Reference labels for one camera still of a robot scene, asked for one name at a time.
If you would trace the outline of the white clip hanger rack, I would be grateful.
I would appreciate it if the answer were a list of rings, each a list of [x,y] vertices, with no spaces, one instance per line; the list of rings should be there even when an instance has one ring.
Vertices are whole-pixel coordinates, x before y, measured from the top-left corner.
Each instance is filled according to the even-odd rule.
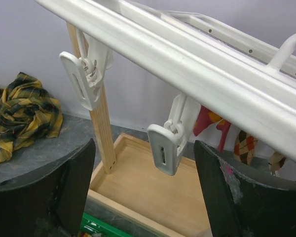
[[[126,0],[39,4],[296,162],[296,34],[276,49],[202,14]]]

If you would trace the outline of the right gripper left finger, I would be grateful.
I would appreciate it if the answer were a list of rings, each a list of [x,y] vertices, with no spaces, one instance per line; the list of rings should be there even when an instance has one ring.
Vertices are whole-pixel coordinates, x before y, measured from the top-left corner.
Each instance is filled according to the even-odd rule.
[[[93,172],[93,139],[66,156],[0,183],[0,237],[78,235]]]

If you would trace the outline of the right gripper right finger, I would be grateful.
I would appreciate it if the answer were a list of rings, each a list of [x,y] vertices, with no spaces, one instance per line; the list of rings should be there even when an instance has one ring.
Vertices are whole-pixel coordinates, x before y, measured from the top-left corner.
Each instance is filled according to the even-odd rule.
[[[194,157],[214,237],[296,237],[296,181],[227,158],[201,141]]]

